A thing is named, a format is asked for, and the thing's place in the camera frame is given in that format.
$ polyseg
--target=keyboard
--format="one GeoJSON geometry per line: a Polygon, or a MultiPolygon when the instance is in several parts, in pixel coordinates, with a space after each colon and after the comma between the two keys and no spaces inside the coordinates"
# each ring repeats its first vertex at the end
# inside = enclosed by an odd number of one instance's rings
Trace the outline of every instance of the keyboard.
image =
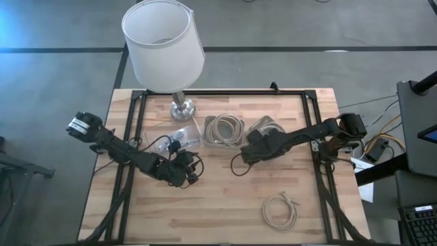
{"type": "Polygon", "coordinates": [[[399,213],[414,245],[437,246],[437,204],[400,208],[399,213]]]}

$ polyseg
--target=yellow wire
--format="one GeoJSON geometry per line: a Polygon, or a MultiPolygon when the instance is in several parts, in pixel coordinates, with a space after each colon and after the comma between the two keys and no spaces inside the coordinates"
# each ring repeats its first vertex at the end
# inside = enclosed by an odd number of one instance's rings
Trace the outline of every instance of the yellow wire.
{"type": "Polygon", "coordinates": [[[375,145],[376,141],[377,141],[380,137],[385,137],[385,138],[388,138],[388,139],[392,139],[393,141],[396,141],[399,145],[401,145],[401,146],[405,149],[405,145],[404,145],[400,140],[398,140],[397,138],[392,137],[392,136],[389,136],[389,135],[383,135],[383,134],[381,134],[381,133],[383,132],[383,130],[384,130],[384,129],[389,125],[389,124],[391,124],[392,122],[394,122],[394,121],[395,121],[397,118],[399,118],[399,117],[401,117],[400,114],[397,115],[396,117],[394,117],[393,119],[391,119],[389,122],[387,122],[387,124],[385,124],[385,125],[381,128],[380,132],[377,134],[377,135],[379,135],[379,136],[376,137],[374,140],[372,140],[372,142],[371,142],[367,147],[365,147],[364,151],[365,151],[366,153],[369,153],[369,151],[373,148],[373,146],[375,145]]]}

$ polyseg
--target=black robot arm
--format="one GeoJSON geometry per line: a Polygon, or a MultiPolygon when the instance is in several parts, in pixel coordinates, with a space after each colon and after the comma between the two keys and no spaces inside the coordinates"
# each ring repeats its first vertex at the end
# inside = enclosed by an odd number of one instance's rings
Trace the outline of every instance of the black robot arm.
{"type": "Polygon", "coordinates": [[[68,134],[85,143],[95,143],[90,148],[97,152],[99,148],[108,151],[108,155],[117,163],[133,163],[142,173],[157,179],[167,181],[170,185],[181,187],[185,180],[194,184],[199,180],[195,174],[197,153],[185,150],[178,151],[180,144],[173,142],[169,151],[176,153],[173,160],[156,154],[138,150],[136,146],[121,140],[103,126],[102,120],[91,113],[77,113],[67,127],[68,134]]]}
{"type": "Polygon", "coordinates": [[[284,155],[293,146],[309,141],[316,141],[324,137],[332,137],[329,141],[319,144],[321,159],[337,157],[338,149],[350,146],[355,148],[366,136],[360,115],[345,113],[338,118],[329,118],[323,123],[303,128],[291,133],[280,133],[272,129],[266,135],[259,131],[249,133],[249,145],[241,148],[241,157],[244,163],[253,165],[259,161],[267,161],[284,155]]]}

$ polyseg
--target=lamp base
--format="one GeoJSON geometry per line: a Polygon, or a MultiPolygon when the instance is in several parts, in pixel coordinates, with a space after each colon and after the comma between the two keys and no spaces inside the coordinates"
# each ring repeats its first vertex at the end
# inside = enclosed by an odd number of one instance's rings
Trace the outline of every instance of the lamp base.
{"type": "Polygon", "coordinates": [[[190,99],[186,99],[182,105],[172,102],[170,106],[170,113],[173,119],[178,121],[188,121],[196,113],[196,106],[190,99]]]}

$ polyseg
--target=wooden tabletop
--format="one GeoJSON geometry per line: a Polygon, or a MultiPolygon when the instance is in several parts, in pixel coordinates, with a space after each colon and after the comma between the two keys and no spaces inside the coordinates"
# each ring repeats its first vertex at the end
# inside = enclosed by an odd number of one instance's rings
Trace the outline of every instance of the wooden tabletop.
{"type": "MultiPolygon", "coordinates": [[[[322,119],[337,117],[339,110],[333,89],[315,90],[322,119]]],[[[107,116],[106,127],[115,128],[115,134],[120,138],[124,134],[131,91],[114,91],[107,116]]],[[[206,116],[223,112],[243,119],[246,130],[264,115],[272,117],[287,132],[306,127],[299,96],[190,96],[190,99],[197,107],[195,119],[200,130],[206,116]]],[[[184,126],[171,119],[171,101],[170,96],[147,97],[143,146],[184,126]]],[[[135,131],[135,117],[131,136],[135,131]]],[[[243,177],[234,176],[229,168],[230,159],[236,152],[204,146],[194,151],[199,152],[203,159],[205,172],[199,182],[187,189],[169,187],[166,182],[135,171],[125,243],[326,242],[309,144],[295,146],[275,160],[257,163],[243,177]],[[300,203],[296,225],[286,233],[271,230],[265,225],[261,213],[264,200],[282,191],[300,203]]],[[[96,168],[109,161],[107,155],[99,156],[96,168]]],[[[236,172],[243,172],[246,167],[239,160],[236,172]]],[[[79,239],[90,235],[108,211],[116,170],[117,165],[111,165],[92,179],[79,239]]],[[[369,238],[351,165],[336,163],[334,176],[342,210],[358,231],[369,238]]],[[[273,204],[270,211],[278,223],[284,222],[288,216],[285,204],[273,204]]],[[[331,211],[330,220],[335,230],[333,218],[331,211]]]]}

